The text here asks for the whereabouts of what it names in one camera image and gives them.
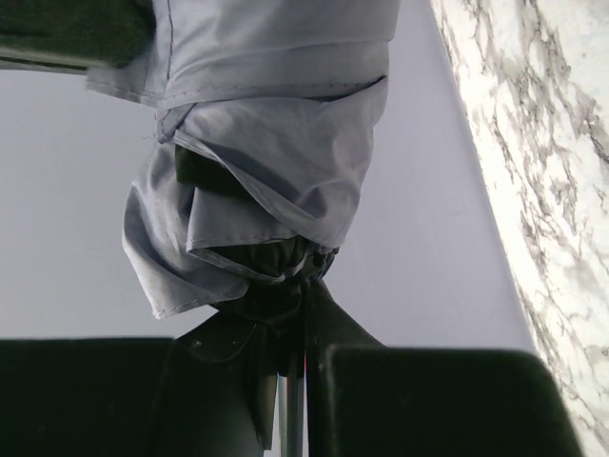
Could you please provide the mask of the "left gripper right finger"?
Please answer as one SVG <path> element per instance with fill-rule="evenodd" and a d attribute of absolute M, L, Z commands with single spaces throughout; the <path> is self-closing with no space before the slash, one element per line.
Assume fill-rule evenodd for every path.
<path fill-rule="evenodd" d="M 304 295 L 304 325 L 313 456 L 582 454 L 551 374 L 530 353 L 390 348 L 323 284 Z"/>

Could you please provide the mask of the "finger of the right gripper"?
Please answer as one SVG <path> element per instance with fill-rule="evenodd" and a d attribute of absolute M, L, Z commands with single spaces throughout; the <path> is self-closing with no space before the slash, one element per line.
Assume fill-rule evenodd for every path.
<path fill-rule="evenodd" d="M 150 1 L 4 0 L 1 69 L 120 69 L 148 47 L 154 33 Z"/>

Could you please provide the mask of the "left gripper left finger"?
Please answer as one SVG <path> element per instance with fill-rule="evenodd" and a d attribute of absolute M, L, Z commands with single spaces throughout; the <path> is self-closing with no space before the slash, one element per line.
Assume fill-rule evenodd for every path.
<path fill-rule="evenodd" d="M 276 385 L 267 326 L 216 314 L 177 339 L 5 340 L 5 456 L 260 456 Z"/>

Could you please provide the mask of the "lavender folding umbrella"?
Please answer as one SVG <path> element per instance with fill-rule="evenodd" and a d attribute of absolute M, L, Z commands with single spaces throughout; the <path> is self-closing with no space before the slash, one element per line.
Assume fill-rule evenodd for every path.
<path fill-rule="evenodd" d="M 156 111 L 123 247 L 176 342 L 149 456 L 260 456 L 304 301 L 352 226 L 397 1 L 95 1 L 87 87 Z"/>

